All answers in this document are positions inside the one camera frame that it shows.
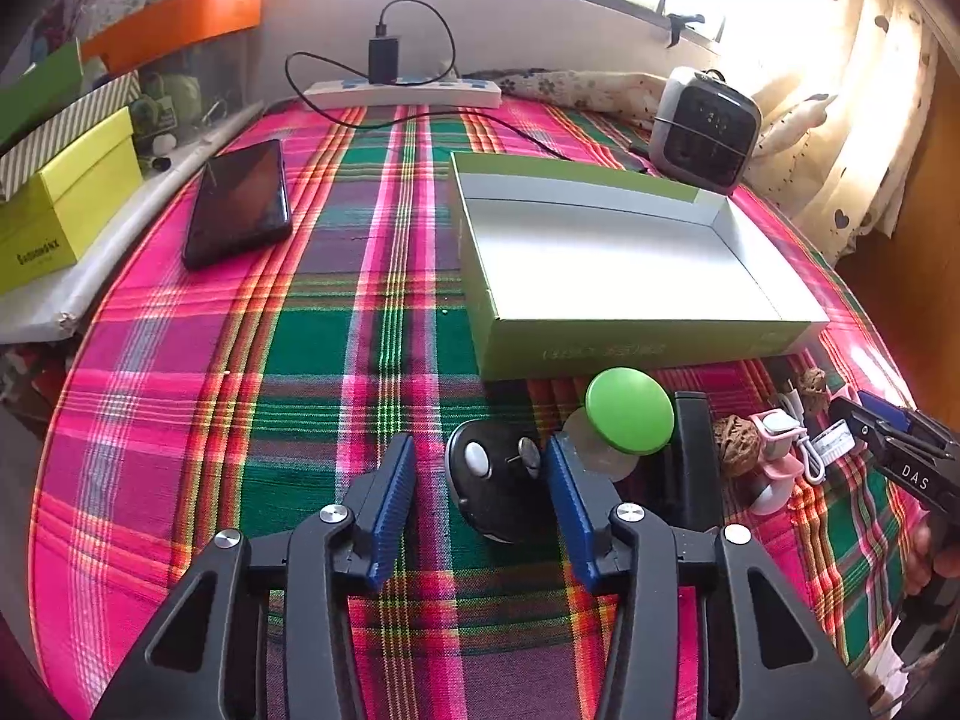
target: charging cable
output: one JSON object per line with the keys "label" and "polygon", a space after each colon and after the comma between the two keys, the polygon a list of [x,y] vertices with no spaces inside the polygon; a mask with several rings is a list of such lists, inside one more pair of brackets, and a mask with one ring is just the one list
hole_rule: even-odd
{"label": "charging cable", "polygon": [[492,114],[485,113],[484,111],[478,110],[467,110],[462,111],[460,108],[453,108],[448,111],[424,111],[424,113],[414,113],[410,116],[401,116],[399,119],[389,119],[387,122],[377,122],[376,124],[353,124],[352,122],[345,122],[343,119],[337,119],[337,117],[332,114],[328,114],[323,108],[318,108],[317,105],[313,103],[310,98],[304,94],[304,91],[296,85],[293,76],[290,74],[290,60],[295,56],[309,56],[312,59],[318,59],[323,62],[331,62],[332,60],[327,59],[325,56],[314,55],[309,52],[293,52],[291,55],[287,56],[286,61],[283,63],[283,74],[287,77],[287,83],[290,84],[290,88],[294,90],[294,94],[301,100],[301,102],[306,105],[314,113],[318,113],[323,116],[325,119],[328,119],[333,124],[339,124],[340,127],[348,127],[349,129],[357,130],[371,130],[371,129],[384,129],[386,127],[392,127],[394,124],[403,124],[404,122],[411,122],[413,119],[434,119],[438,116],[459,116],[461,113],[467,113],[469,116],[475,116],[478,119],[489,119],[491,122],[496,122],[501,127],[506,127],[510,132],[515,132],[515,134],[520,135],[521,138],[534,143],[534,145],[539,146],[544,151],[546,151],[550,156],[557,157],[557,159],[562,159],[565,162],[572,162],[568,156],[560,153],[552,146],[547,146],[543,141],[535,138],[533,135],[529,135],[524,132],[519,127],[515,127],[510,122],[504,122],[503,119],[493,116]]}
{"label": "charging cable", "polygon": [[384,23],[383,17],[387,15],[387,9],[391,5],[396,5],[398,2],[414,2],[417,5],[423,5],[425,8],[432,10],[434,15],[436,15],[436,17],[440,19],[440,23],[443,25],[443,29],[446,30],[446,37],[448,37],[448,39],[450,40],[450,64],[446,67],[446,70],[444,70],[438,76],[432,77],[432,79],[427,79],[426,81],[394,81],[394,86],[425,86],[426,84],[435,83],[436,81],[445,79],[447,76],[449,76],[453,72],[453,69],[457,65],[457,43],[453,39],[453,32],[450,31],[450,25],[446,22],[446,19],[443,18],[443,16],[440,15],[440,11],[437,10],[433,5],[429,4],[429,2],[424,2],[423,0],[390,0],[389,2],[387,2],[387,4],[383,6],[383,10],[380,11],[380,18],[377,21],[376,27],[373,30],[374,39],[387,38],[387,25],[386,23]]}
{"label": "charging cable", "polygon": [[[781,392],[776,396],[786,413],[803,425],[803,401],[800,400],[800,393],[790,385],[790,389]],[[821,457],[820,452],[813,445],[810,436],[804,433],[794,440],[798,450],[800,450],[800,459],[803,461],[803,478],[811,485],[819,485],[827,478],[827,464]]]}

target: finger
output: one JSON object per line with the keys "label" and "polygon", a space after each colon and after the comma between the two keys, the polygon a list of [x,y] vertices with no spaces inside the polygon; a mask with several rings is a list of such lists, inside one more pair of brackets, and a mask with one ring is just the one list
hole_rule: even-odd
{"label": "finger", "polygon": [[930,533],[930,526],[926,523],[926,520],[920,522],[920,525],[913,529],[914,551],[918,555],[928,555],[930,553],[931,538],[932,533]]}
{"label": "finger", "polygon": [[933,560],[933,569],[947,579],[960,579],[960,547],[944,549]]}
{"label": "finger", "polygon": [[908,576],[910,581],[913,581],[915,584],[919,584],[921,587],[929,584],[930,564],[927,560],[923,559],[919,555],[916,555],[914,552],[907,554],[905,570],[906,576]]}

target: box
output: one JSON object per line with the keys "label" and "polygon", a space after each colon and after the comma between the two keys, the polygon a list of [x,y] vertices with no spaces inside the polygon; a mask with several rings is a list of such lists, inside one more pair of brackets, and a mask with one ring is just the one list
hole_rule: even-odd
{"label": "box", "polygon": [[73,265],[142,178],[130,113],[117,111],[0,205],[0,293]]}
{"label": "box", "polygon": [[82,85],[80,47],[71,41],[0,89],[0,151],[73,103]]}
{"label": "box", "polygon": [[75,103],[0,156],[0,202],[13,197],[31,175],[91,127],[112,116],[140,96],[136,73],[109,81]]}
{"label": "box", "polygon": [[119,20],[81,47],[118,76],[184,47],[260,25],[263,0],[160,0]]}
{"label": "box", "polygon": [[721,194],[473,153],[451,154],[448,188],[484,379],[765,357],[827,326],[800,276]]}
{"label": "box", "polygon": [[139,70],[142,97],[131,105],[133,146],[153,155],[162,133],[192,143],[247,107],[251,30],[194,43]]}

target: orange container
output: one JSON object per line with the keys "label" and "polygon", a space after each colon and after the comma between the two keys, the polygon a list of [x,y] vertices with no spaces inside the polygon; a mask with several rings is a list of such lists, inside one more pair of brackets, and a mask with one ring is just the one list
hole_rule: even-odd
{"label": "orange container", "polygon": [[121,76],[203,40],[260,24],[262,0],[161,0],[129,15],[80,46],[83,61],[99,56]]}

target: striped box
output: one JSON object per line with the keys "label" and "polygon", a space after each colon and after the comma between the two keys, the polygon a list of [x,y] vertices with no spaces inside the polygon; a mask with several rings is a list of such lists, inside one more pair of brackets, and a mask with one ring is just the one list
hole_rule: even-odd
{"label": "striped box", "polygon": [[73,265],[141,185],[130,110],[120,108],[0,203],[0,293]]}
{"label": "striped box", "polygon": [[140,97],[136,72],[94,89],[40,124],[26,138],[0,156],[0,202],[10,200],[20,187],[57,154],[121,108]]}

